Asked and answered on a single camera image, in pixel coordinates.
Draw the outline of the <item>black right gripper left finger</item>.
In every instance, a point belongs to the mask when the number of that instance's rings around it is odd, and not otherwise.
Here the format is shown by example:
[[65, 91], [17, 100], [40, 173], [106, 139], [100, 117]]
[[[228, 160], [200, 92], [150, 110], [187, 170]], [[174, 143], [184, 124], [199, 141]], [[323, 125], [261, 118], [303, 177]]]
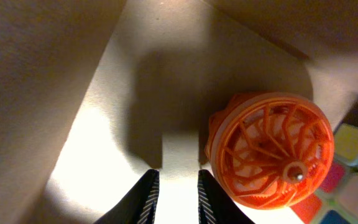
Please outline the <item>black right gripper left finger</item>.
[[159, 171], [149, 169], [128, 193], [94, 224], [153, 224], [159, 196]]

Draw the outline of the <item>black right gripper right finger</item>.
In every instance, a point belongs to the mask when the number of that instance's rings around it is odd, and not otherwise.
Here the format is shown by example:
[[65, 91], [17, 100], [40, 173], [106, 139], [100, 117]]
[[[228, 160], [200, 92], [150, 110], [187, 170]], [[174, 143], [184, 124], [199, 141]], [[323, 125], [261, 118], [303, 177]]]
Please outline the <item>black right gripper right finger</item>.
[[254, 224], [206, 169], [198, 172], [199, 224]]

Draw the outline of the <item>white cardboard box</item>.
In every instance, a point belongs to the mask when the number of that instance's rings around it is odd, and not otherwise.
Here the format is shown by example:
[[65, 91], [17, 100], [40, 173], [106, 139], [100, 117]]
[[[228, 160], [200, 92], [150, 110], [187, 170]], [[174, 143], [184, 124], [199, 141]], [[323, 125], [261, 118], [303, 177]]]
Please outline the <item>white cardboard box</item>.
[[285, 91], [336, 127], [358, 99], [358, 1], [0, 1], [0, 223], [93, 223], [148, 169], [196, 223], [208, 118]]

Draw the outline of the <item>colourful puzzle cube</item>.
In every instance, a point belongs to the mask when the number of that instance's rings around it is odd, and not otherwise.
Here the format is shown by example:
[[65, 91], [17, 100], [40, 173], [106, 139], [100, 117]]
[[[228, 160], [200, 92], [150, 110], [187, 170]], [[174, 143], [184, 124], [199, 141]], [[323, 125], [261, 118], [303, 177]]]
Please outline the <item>colourful puzzle cube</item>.
[[291, 207], [302, 223], [358, 223], [358, 100], [334, 131], [333, 164], [320, 187]]

